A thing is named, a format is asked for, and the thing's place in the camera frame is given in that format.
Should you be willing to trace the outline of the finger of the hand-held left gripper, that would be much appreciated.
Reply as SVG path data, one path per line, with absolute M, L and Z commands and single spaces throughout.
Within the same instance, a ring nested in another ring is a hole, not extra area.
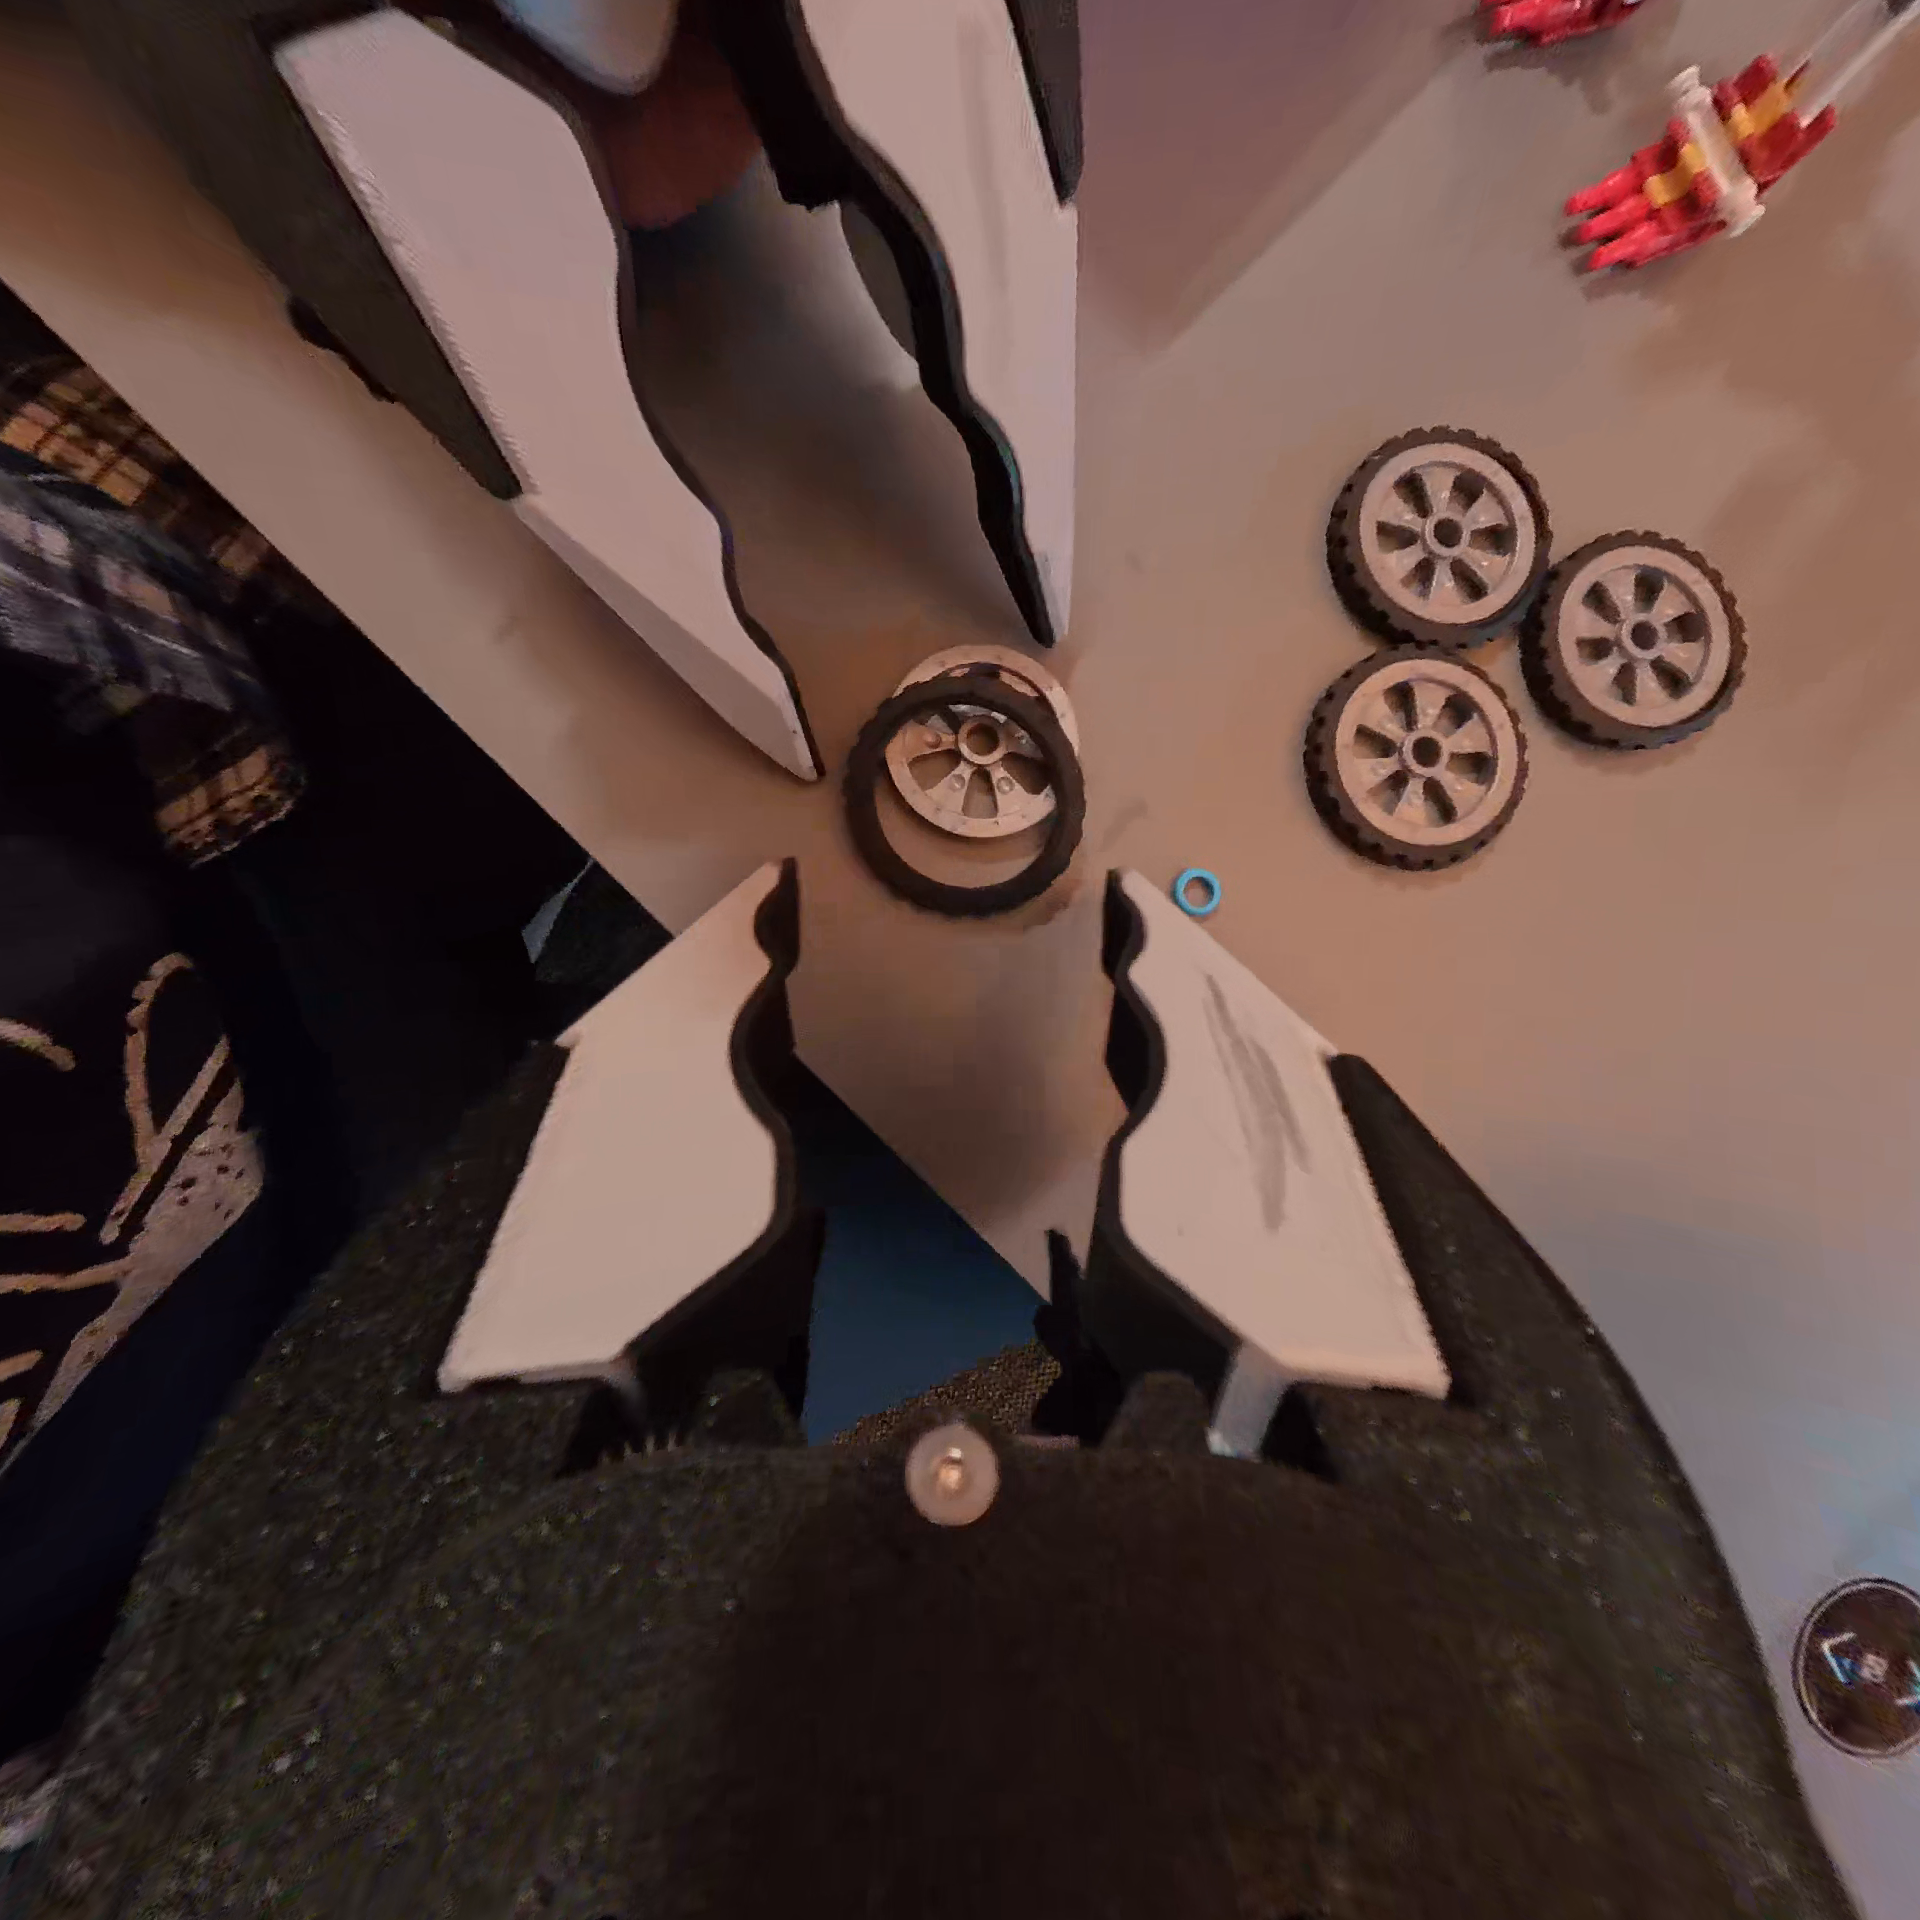
M 1067 630 L 1077 427 L 1077 4 L 764 4 L 788 199 L 856 205 L 965 439 L 1020 622 Z
M 736 735 L 817 782 L 731 526 L 637 390 L 629 247 L 564 106 L 402 8 L 279 41 L 276 75 L 509 460 L 520 522 Z

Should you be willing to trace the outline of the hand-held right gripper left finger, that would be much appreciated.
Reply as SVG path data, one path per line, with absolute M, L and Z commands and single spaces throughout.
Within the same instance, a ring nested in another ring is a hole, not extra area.
M 765 862 L 559 1033 L 442 1394 L 604 1387 L 665 1444 L 710 1380 L 759 1374 L 800 1422 L 825 1213 L 788 1121 L 799 959 L 799 862 Z

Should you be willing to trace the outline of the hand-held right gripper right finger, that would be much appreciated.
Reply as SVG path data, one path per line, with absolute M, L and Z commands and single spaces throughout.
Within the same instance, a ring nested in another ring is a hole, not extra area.
M 1218 1455 L 1260 1455 L 1295 1387 L 1443 1406 L 1452 1375 L 1337 1083 L 1333 1042 L 1134 871 L 1105 888 L 1123 1121 L 1088 1253 L 1054 1253 L 1049 1416 L 1098 1440 L 1182 1375 Z

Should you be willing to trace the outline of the grey toy wheel black tyre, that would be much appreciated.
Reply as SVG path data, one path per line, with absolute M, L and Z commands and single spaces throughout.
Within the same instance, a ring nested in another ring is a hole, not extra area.
M 1380 647 L 1309 709 L 1304 779 L 1315 818 L 1393 871 L 1446 871 L 1484 852 L 1528 782 L 1510 696 L 1443 647 Z
M 1662 751 L 1709 731 L 1747 662 L 1732 588 L 1654 532 L 1614 532 L 1552 561 L 1521 632 L 1535 704 L 1597 751 Z
M 1338 601 L 1397 647 L 1469 652 L 1521 630 L 1547 560 L 1535 473 L 1507 444 L 1460 427 L 1376 444 L 1326 522 Z
M 938 919 L 1001 919 L 1067 877 L 1088 774 L 1067 687 L 1040 662 L 953 646 L 918 662 L 856 735 L 851 848 Z

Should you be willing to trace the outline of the person's left hand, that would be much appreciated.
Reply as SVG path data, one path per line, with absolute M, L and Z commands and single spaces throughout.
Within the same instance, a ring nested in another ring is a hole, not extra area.
M 629 229 L 683 222 L 725 196 L 759 148 L 728 65 L 665 71 L 647 95 L 613 109 L 602 143 Z

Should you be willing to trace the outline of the person's dark trousers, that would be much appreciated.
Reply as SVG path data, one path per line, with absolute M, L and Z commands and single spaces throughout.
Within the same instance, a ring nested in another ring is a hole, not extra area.
M 810 1313 L 805 1429 L 863 1416 L 1028 1343 L 1040 1292 L 810 1067 L 791 1138 L 827 1241 Z

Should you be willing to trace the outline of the person's plaid shirt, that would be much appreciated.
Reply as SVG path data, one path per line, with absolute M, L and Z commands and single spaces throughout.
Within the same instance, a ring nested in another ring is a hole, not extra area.
M 102 372 L 3 346 L 3 657 L 110 735 L 189 868 L 293 814 L 307 765 L 255 652 L 288 565 Z

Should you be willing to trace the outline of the person's dark printed t-shirt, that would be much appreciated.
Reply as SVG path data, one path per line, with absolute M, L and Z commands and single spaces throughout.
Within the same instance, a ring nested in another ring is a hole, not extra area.
M 266 1333 L 564 1022 L 522 929 L 581 844 L 376 647 L 263 677 L 307 787 L 189 864 L 121 735 L 3 674 L 6 1763 Z

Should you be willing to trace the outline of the colourful construction toy figure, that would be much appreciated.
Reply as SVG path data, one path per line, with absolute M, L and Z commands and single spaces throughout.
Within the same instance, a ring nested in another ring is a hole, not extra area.
M 1757 55 L 1724 80 L 1685 65 L 1662 131 L 1567 195 L 1564 247 L 1583 276 L 1633 272 L 1739 237 L 1767 196 L 1838 131 L 1841 109 L 1917 33 L 1917 4 L 1841 4 L 1794 59 Z

